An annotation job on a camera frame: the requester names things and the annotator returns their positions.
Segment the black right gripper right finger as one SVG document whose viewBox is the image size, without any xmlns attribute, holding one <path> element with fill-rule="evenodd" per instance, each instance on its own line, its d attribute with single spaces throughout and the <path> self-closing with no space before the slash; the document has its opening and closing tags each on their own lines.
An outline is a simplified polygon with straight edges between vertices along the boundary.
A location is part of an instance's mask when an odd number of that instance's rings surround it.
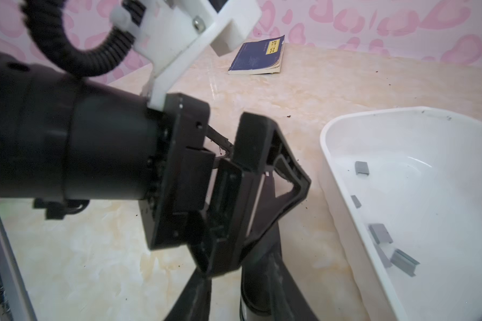
<svg viewBox="0 0 482 321">
<path fill-rule="evenodd" d="M 308 305 L 280 254 L 269 255 L 267 277 L 273 320 L 319 320 Z"/>
</svg>

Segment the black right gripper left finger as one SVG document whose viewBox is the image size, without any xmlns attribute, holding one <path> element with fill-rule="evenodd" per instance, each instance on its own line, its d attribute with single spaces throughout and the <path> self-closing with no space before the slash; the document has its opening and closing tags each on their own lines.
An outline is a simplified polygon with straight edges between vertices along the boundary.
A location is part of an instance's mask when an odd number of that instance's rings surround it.
<svg viewBox="0 0 482 321">
<path fill-rule="evenodd" d="M 208 321 L 212 281 L 196 268 L 164 321 Z"/>
</svg>

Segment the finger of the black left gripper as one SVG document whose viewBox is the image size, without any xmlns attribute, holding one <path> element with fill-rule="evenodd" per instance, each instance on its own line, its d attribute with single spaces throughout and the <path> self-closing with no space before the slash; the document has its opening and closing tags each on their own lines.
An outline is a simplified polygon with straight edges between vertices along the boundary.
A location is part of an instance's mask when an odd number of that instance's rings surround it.
<svg viewBox="0 0 482 321">
<path fill-rule="evenodd" d="M 198 270 L 208 278 L 237 270 L 310 186 L 278 124 L 245 112 L 232 156 L 219 162 L 209 207 L 190 214 L 187 242 Z"/>
<path fill-rule="evenodd" d="M 222 159 L 230 158 L 230 155 L 234 150 L 234 145 L 225 136 L 221 135 L 211 126 L 208 126 L 206 137 L 216 144 L 220 149 L 220 156 L 215 157 L 213 165 L 213 168 L 217 169 Z"/>
</svg>

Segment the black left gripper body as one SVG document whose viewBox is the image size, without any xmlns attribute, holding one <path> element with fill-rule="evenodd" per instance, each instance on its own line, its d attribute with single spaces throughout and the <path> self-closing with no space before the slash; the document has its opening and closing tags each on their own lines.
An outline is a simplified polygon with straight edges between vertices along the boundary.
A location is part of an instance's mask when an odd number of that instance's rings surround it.
<svg viewBox="0 0 482 321">
<path fill-rule="evenodd" d="M 186 244 L 199 230 L 215 161 L 214 152 L 204 147 L 209 118 L 206 102 L 184 94 L 167 95 L 155 167 L 146 198 L 139 203 L 150 250 Z"/>
</svg>

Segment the white plastic tray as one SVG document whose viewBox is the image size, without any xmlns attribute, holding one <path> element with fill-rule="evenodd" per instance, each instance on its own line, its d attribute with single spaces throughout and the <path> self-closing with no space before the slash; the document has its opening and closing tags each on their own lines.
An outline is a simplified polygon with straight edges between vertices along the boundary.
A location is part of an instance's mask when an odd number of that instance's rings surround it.
<svg viewBox="0 0 482 321">
<path fill-rule="evenodd" d="M 360 112 L 319 142 L 319 183 L 369 317 L 482 320 L 482 122 L 424 106 Z M 393 243 L 378 245 L 373 223 Z M 395 249 L 420 262 L 415 277 L 391 263 Z"/>
</svg>

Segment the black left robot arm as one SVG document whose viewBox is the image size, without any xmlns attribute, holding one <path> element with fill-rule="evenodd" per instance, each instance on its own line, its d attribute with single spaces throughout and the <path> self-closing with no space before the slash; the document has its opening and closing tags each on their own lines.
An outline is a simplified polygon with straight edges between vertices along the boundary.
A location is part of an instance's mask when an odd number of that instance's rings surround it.
<svg viewBox="0 0 482 321">
<path fill-rule="evenodd" d="M 278 124 L 244 113 L 235 143 L 210 106 L 144 97 L 0 52 L 0 197 L 32 198 L 47 219 L 90 201 L 137 200 L 150 250 L 187 246 L 199 270 L 240 267 L 311 185 Z"/>
</svg>

